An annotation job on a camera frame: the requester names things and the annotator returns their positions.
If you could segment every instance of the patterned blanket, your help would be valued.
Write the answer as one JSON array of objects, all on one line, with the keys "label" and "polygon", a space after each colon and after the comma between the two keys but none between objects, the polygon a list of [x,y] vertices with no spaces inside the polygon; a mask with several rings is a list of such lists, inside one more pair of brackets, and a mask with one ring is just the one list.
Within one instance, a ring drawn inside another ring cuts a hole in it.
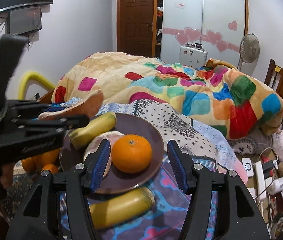
[{"label": "patterned blanket", "polygon": [[227,62],[209,59],[192,69],[122,52],[95,53],[78,63],[58,82],[52,101],[83,98],[97,89],[104,104],[142,98],[169,103],[227,139],[245,137],[257,127],[270,135],[283,116],[283,100],[274,90]]}]

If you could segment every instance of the wooden door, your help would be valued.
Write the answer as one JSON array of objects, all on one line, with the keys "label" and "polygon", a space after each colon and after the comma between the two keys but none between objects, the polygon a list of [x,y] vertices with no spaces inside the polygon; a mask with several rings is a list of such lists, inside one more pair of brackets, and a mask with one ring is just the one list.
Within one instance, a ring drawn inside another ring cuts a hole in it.
[{"label": "wooden door", "polygon": [[118,51],[151,57],[154,0],[119,0]]}]

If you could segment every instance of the white box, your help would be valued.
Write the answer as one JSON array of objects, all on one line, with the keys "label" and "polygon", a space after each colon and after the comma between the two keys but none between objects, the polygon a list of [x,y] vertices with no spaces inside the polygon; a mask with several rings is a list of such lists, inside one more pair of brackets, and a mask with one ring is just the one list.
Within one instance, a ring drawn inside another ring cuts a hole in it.
[{"label": "white box", "polygon": [[179,63],[191,68],[201,68],[205,66],[207,51],[195,46],[186,44],[181,46],[179,52]]}]

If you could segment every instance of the banana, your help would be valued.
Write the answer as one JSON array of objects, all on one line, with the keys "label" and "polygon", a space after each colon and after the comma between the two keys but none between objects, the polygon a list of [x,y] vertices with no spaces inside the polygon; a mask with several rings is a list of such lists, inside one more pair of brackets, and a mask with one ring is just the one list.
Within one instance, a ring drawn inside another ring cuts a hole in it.
[{"label": "banana", "polygon": [[152,192],[141,187],[89,206],[96,229],[111,227],[147,212],[155,204]]},{"label": "banana", "polygon": [[98,135],[113,129],[116,123],[116,114],[107,112],[92,120],[86,127],[70,132],[68,136],[74,147],[79,150],[87,146]]}]

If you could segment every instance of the door handle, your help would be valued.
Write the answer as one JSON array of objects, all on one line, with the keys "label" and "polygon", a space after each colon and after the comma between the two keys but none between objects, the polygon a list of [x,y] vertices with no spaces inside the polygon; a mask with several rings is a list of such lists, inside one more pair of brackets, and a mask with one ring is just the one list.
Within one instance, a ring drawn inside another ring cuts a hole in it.
[{"label": "door handle", "polygon": [[152,24],[147,24],[147,26],[151,26],[152,27],[152,31],[154,31],[154,23],[152,22]]}]

